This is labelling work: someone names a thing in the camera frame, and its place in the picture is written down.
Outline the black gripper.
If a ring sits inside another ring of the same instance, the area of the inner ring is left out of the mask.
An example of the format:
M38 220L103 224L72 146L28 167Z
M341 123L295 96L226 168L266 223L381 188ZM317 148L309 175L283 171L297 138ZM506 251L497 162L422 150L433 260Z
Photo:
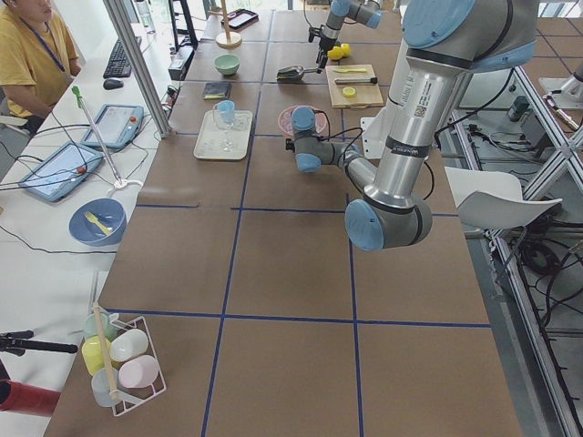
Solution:
M285 149L286 149L286 150L288 150L288 151L294 151L294 150L295 150L295 144L294 144L294 142L293 142L291 139L289 139L289 138L287 138L287 139L285 140Z
M336 30L327 25L319 27L310 26L308 41L312 42L316 37L320 39L316 63L326 64L330 60L336 59Z

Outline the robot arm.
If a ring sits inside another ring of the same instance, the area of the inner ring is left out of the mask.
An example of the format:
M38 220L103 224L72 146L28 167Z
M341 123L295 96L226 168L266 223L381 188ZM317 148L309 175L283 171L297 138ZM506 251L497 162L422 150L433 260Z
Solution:
M525 64L535 53L536 1L412 1L385 107L373 120L384 151L379 164L351 143L318 137L315 115L301 106L291 115L287 149L297 168L313 173L334 165L362 196L345 210L352 244L362 250L414 245L433 224L413 192L458 77Z
M328 62L328 52L335 47L346 18L357 24L376 28L384 14L384 1L333 0L330 4L327 20L318 27L309 27L308 41L315 37L320 39L317 69L322 71Z

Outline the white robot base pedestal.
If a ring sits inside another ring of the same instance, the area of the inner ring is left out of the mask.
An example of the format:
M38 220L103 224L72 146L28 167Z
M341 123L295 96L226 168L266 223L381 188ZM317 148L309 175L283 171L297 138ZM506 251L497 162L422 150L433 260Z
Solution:
M380 159L385 149L389 127L382 115L362 117L363 153L367 159Z

